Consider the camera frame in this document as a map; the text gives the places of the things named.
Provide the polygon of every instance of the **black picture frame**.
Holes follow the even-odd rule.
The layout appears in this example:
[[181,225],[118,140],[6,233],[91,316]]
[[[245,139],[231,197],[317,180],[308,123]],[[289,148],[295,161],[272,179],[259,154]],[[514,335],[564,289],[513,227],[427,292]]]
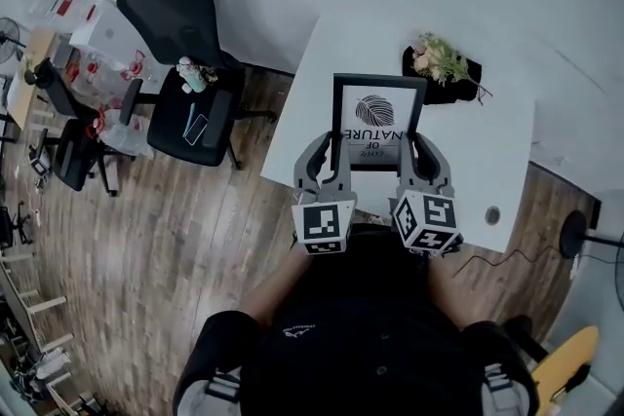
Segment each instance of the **black picture frame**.
[[[427,93],[427,80],[424,78],[403,77],[394,75],[368,75],[355,73],[334,73],[333,74],[333,108],[331,119],[331,170],[335,170],[335,164],[338,155],[338,139],[342,129],[342,99],[344,96],[344,87],[389,87],[399,89],[415,89],[416,96],[414,99],[411,116],[409,118],[409,129],[406,131],[408,136],[414,137],[420,120],[420,112],[424,104],[425,94]],[[360,171],[397,171],[397,165],[351,165],[351,170]]]

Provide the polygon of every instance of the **white table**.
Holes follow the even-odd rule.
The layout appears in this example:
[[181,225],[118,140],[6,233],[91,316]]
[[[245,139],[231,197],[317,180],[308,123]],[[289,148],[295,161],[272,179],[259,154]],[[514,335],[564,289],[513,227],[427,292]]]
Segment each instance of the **white table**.
[[[401,75],[403,50],[413,41],[412,33],[413,26],[374,17],[321,18],[292,82],[262,176],[293,186],[298,156],[332,128],[333,73]],[[476,99],[424,106],[417,128],[450,164],[457,221],[466,243],[501,252],[523,193],[534,111],[528,86],[514,80],[510,60],[513,55],[509,60],[499,54],[478,59],[484,66],[482,84],[493,93],[484,106]],[[328,163],[321,178],[329,176]],[[395,172],[352,172],[357,208],[363,211],[388,217],[388,198],[396,197],[397,186]],[[485,219],[489,207],[501,213],[493,226]]]

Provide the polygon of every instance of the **cable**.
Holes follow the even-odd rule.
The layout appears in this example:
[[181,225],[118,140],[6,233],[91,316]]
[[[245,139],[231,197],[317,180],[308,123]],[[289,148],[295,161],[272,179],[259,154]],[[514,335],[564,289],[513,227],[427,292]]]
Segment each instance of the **cable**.
[[[503,258],[500,262],[490,262],[489,260],[487,260],[486,258],[480,256],[480,255],[472,255],[458,270],[457,272],[455,272],[455,274],[452,275],[451,279],[454,280],[457,275],[463,271],[470,262],[472,262],[475,258],[477,260],[483,260],[484,262],[487,263],[487,265],[491,266],[491,267],[498,267],[499,265],[504,264],[505,262],[507,262],[512,256],[514,256],[516,253],[518,253],[519,255],[521,255],[523,257],[524,260],[526,260],[529,264],[534,264],[535,262],[537,262],[543,255],[545,255],[549,250],[553,249],[554,251],[557,252],[557,254],[559,254],[559,251],[552,245],[548,245],[545,246],[544,248],[542,248],[542,250],[539,252],[539,254],[534,258],[534,259],[530,259],[528,258],[520,249],[514,249],[509,255],[507,255],[505,258]],[[615,265],[615,264],[621,264],[624,262],[618,262],[617,260],[615,262],[609,262],[607,260],[602,260],[601,258],[594,256],[594,255],[579,255],[578,258],[593,258],[594,260],[598,260],[599,262],[603,262],[605,264],[608,265]]]

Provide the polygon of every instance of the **wooden floor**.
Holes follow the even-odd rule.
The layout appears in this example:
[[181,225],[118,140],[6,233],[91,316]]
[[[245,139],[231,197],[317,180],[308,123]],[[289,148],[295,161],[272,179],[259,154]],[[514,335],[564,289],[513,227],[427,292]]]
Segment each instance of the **wooden floor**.
[[[289,78],[253,71],[248,81],[251,109],[281,111]],[[177,377],[205,319],[236,307],[292,241],[293,193],[259,176],[274,130],[264,119],[237,124],[233,143],[242,171],[227,159],[210,169],[159,153],[124,164],[117,199],[104,194],[98,179],[80,193],[52,179],[39,197],[22,160],[35,135],[23,133],[7,147],[2,171],[10,211],[24,200],[41,213],[41,226],[33,227],[36,256],[12,264],[13,277],[20,290],[67,296],[67,304],[37,323],[47,339],[74,333],[67,350],[81,389],[128,414],[171,414]],[[529,166],[509,248],[534,257],[556,243],[570,210],[589,216],[592,206],[583,192]],[[445,258],[449,271],[472,254],[503,258],[467,246]],[[568,274],[569,264],[549,252],[532,266],[518,255],[498,268],[473,261],[456,279],[466,307],[497,321],[529,314],[541,338],[566,296]]]

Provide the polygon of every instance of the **black t-shirt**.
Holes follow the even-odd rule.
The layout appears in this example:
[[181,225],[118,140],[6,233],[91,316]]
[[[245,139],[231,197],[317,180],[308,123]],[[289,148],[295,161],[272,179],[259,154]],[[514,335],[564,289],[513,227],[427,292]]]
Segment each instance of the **black t-shirt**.
[[530,374],[502,330],[484,321],[459,331],[427,296],[426,261],[394,238],[359,234],[347,253],[317,257],[266,332],[241,312],[210,317],[180,378],[175,413],[195,381],[242,365],[244,416],[482,415],[493,363],[526,386],[534,413]]

